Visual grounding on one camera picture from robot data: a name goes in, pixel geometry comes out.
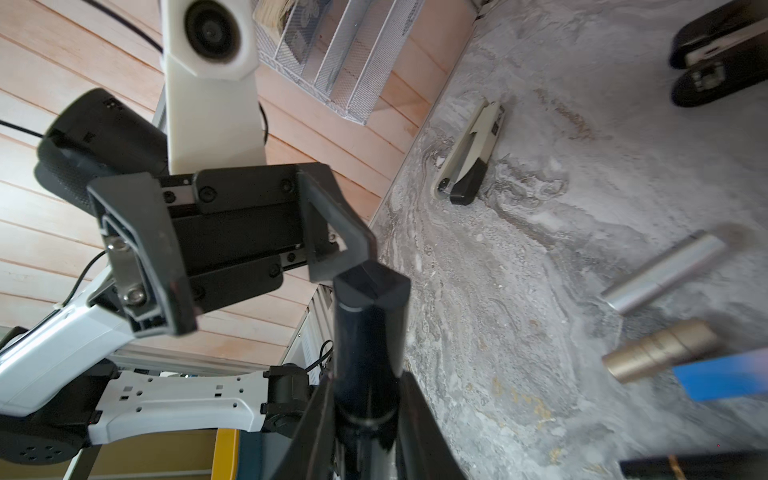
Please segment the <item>pink blue gradient lipstick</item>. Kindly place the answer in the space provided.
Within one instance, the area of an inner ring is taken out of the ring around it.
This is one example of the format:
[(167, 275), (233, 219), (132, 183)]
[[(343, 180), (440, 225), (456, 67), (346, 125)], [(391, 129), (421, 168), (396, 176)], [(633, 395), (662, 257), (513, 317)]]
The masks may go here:
[(694, 401), (767, 393), (767, 349), (676, 366), (672, 369)]

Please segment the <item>black round lipstick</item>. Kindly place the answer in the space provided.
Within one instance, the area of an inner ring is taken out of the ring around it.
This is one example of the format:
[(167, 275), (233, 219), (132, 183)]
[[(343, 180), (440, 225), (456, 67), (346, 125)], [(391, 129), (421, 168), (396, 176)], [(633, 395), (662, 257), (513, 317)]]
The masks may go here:
[(333, 280), (333, 394), (343, 479), (387, 479), (397, 437), (410, 280), (373, 260)]

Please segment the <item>silver lipstick tube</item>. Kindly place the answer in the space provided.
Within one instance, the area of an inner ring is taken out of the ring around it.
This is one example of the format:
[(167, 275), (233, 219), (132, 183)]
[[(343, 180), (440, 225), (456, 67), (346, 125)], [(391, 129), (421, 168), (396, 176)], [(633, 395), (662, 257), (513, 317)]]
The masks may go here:
[(617, 313), (628, 314), (698, 274), (728, 251), (729, 245), (719, 236), (695, 232), (611, 285), (600, 298)]

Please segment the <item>gold lipstick tube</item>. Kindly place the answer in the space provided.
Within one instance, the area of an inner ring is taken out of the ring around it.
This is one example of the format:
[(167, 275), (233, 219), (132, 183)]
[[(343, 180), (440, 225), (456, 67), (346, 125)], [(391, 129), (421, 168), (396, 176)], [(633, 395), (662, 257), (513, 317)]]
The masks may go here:
[(625, 384), (695, 360), (719, 345), (720, 338), (706, 321), (691, 319), (627, 343), (604, 355), (602, 364)]

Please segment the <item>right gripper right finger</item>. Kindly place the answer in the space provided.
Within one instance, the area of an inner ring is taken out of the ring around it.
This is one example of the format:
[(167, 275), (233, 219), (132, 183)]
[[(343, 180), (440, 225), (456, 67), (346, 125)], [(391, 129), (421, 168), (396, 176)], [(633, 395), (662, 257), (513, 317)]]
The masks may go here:
[(466, 479), (414, 375), (404, 371), (399, 385), (395, 461), (398, 478)]

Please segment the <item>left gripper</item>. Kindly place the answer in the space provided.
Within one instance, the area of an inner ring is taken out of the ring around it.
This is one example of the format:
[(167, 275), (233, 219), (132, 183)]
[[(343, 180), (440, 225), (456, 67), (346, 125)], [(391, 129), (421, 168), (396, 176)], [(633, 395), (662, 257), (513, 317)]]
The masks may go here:
[(136, 336), (190, 334), (195, 305), (208, 313), (270, 293), (306, 262), (322, 283), (378, 257), (322, 163), (102, 177), (87, 193)]

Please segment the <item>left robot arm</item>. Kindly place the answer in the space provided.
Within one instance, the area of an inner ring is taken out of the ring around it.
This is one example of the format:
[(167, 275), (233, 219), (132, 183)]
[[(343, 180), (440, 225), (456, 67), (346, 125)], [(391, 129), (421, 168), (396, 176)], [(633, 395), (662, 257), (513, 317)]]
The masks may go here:
[(321, 163), (169, 171), (165, 135), (103, 89), (73, 102), (38, 149), (40, 184), (98, 222), (109, 270), (1, 348), (1, 455), (50, 465), (154, 432), (291, 436), (312, 393), (294, 365), (227, 377), (122, 373), (141, 337), (194, 332), (201, 314), (272, 292), (286, 270), (329, 280), (376, 255)]

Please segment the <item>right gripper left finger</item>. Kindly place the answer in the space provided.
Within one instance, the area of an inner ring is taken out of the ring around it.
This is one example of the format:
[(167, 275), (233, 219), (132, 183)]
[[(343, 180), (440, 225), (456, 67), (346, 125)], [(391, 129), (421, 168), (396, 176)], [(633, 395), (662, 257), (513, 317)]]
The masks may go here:
[(334, 394), (332, 380), (326, 376), (315, 391), (272, 479), (331, 479), (334, 445)]

